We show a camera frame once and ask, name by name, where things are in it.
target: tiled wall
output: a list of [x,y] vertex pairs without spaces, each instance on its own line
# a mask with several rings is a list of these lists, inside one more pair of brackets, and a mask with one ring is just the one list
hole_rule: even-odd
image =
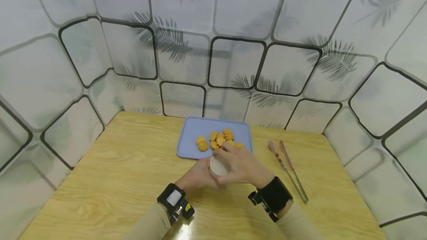
[[0,238],[124,109],[324,133],[387,237],[425,239],[426,3],[0,0]]

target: forearm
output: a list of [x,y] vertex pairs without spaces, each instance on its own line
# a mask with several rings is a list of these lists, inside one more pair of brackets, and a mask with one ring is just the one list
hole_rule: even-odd
[[321,240],[314,224],[293,201],[289,201],[278,213],[276,224],[288,240]]
[[171,224],[169,223],[166,208],[157,203],[135,223],[124,237],[124,240],[161,240],[170,228]]

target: left hand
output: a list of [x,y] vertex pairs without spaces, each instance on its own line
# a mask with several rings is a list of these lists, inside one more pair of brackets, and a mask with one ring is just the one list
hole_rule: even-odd
[[176,186],[185,192],[205,186],[214,189],[225,189],[225,185],[219,184],[209,172],[208,167],[210,160],[211,157],[199,159],[185,175],[175,182]]

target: hand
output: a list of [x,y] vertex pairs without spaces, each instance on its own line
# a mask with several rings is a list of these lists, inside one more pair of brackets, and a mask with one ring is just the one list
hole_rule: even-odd
[[199,159],[185,175],[175,182],[175,185],[185,192],[205,186],[214,189],[225,189],[225,185],[219,184],[209,172],[208,167],[210,160],[211,157]]
[[213,155],[219,156],[230,165],[228,175],[214,176],[219,184],[249,183],[261,189],[275,177],[273,172],[259,162],[246,148],[233,147],[230,143],[224,142],[222,148],[215,150]]

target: cookie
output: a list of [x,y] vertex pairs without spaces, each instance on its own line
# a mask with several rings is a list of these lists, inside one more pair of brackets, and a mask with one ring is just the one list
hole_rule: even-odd
[[221,146],[222,146],[222,143],[224,143],[224,142],[225,142],[225,139],[224,139],[223,137],[218,137],[218,138],[216,139],[216,142],[217,142],[217,144],[221,147]]
[[234,141],[234,136],[232,134],[224,134],[224,138],[225,140],[231,140]]
[[204,136],[198,136],[196,138],[196,143],[199,144],[201,141],[205,141],[206,142],[206,138]]
[[216,131],[211,132],[211,135],[209,136],[209,141],[215,141],[217,133],[218,132]]
[[206,151],[209,148],[208,142],[206,141],[200,141],[197,143],[197,147],[200,151]]
[[218,145],[218,143],[216,141],[211,141],[211,148],[213,150],[216,150],[216,149],[220,148],[220,146]]
[[235,147],[245,147],[245,145],[243,144],[243,143],[241,143],[241,142],[237,142],[236,143],[236,145],[235,145]]
[[224,134],[230,134],[230,135],[233,135],[233,131],[231,131],[231,129],[230,129],[230,128],[225,128],[225,129],[224,129]]

